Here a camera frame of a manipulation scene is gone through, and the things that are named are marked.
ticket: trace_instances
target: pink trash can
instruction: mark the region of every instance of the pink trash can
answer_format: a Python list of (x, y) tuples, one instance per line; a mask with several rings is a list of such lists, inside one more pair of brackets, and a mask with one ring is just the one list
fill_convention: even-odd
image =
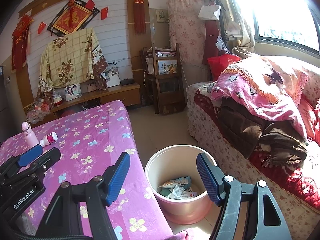
[[(199, 147), (191, 145), (174, 145), (158, 151), (151, 157), (145, 168), (145, 175), (160, 205), (164, 216), (173, 223), (190, 225), (201, 221), (210, 211), (212, 202), (196, 167), (196, 157), (206, 153), (212, 164), (217, 166), (214, 158)], [(159, 194), (158, 188), (167, 180), (191, 177), (191, 187), (198, 196), (188, 200), (174, 200)]]

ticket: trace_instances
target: small chinese flag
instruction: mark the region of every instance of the small chinese flag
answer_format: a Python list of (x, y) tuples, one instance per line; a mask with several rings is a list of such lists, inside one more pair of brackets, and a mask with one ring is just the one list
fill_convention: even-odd
[(85, 8), (88, 10), (93, 10), (95, 3), (92, 0), (88, 0), (87, 4), (85, 5)]
[(38, 28), (38, 34), (40, 34), (46, 26), (44, 22), (41, 22)]
[(108, 17), (108, 6), (101, 9), (101, 20), (104, 20), (105, 18)]

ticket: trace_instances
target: purple tablecloth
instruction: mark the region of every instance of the purple tablecloth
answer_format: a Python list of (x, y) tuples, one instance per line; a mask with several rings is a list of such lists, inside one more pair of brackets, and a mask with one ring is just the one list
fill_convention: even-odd
[[(122, 239), (191, 239), (183, 231), (173, 235), (144, 174), (133, 138), (129, 115), (121, 101), (72, 114), (34, 129), (38, 139), (55, 131), (58, 141), (46, 146), (44, 152), (56, 147), (61, 159), (44, 177), (45, 192), (26, 210), (38, 227), (44, 211), (59, 185), (88, 182), (102, 175), (115, 164), (122, 152), (128, 152), (131, 165), (118, 199), (107, 207), (118, 240)], [(8, 139), (0, 149), (1, 163), (11, 155), (28, 149), (23, 134)], [(87, 207), (80, 204), (84, 234), (91, 236)]]

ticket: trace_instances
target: white paneled wall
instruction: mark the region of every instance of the white paneled wall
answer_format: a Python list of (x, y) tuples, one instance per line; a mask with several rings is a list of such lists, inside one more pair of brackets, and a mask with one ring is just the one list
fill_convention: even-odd
[[(102, 52), (107, 62), (117, 61), (120, 79), (132, 78), (131, 60), (129, 51), (127, 0), (93, 0), (95, 7), (101, 10), (109, 6), (108, 17), (101, 20), (98, 13), (87, 25), (94, 27), (99, 39)], [(30, 26), (30, 49), (28, 55), (28, 70), (32, 93), (36, 96), (38, 90), (40, 59), (46, 45), (57, 38), (56, 35), (44, 29), (37, 34), (39, 24), (50, 24), (52, 19), (65, 6), (67, 0), (57, 3), (34, 16), (34, 22)]]

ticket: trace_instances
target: silver bolt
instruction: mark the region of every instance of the silver bolt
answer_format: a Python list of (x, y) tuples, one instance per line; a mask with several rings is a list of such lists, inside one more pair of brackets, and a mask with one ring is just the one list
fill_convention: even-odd
[(232, 181), (233, 181), (233, 177), (230, 176), (230, 175), (225, 176), (224, 179), (225, 179), (226, 181), (228, 181), (228, 182), (232, 182)]
[(61, 187), (63, 187), (63, 188), (69, 187), (69, 185), (70, 185), (70, 183), (67, 181), (61, 183)]
[(259, 185), (260, 187), (265, 187), (265, 186), (267, 185), (267, 183), (266, 183), (264, 180), (259, 180), (259, 181), (258, 181), (258, 185)]
[(95, 177), (93, 177), (93, 180), (94, 180), (95, 182), (102, 181), (102, 176), (101, 176), (101, 175), (95, 176)]

